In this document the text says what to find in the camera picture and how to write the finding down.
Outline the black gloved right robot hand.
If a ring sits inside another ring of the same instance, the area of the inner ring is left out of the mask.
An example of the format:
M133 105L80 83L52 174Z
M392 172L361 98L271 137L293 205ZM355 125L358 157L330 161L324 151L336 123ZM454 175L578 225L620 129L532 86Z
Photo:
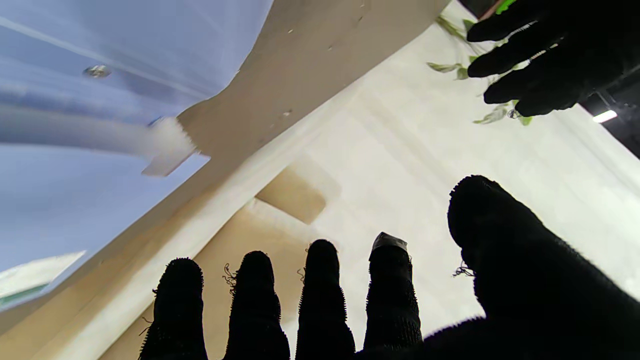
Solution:
M622 290L500 184L463 178L448 228L461 249L455 275L473 276L484 316L421 333L407 242L379 233L369 255L366 331L355 350L339 284L338 251L307 250L295 360L638 360L639 301ZM250 251L225 278L232 294L223 360L290 360L272 262ZM201 267L167 264L138 360L208 360Z

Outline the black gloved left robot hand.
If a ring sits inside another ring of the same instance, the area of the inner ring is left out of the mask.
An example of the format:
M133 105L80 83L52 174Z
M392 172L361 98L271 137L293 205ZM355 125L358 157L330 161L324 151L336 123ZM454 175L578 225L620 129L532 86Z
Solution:
M471 78L498 75L487 104L516 101L525 117L566 110L639 68L637 0L517 0L475 23L469 43L503 41L471 62Z

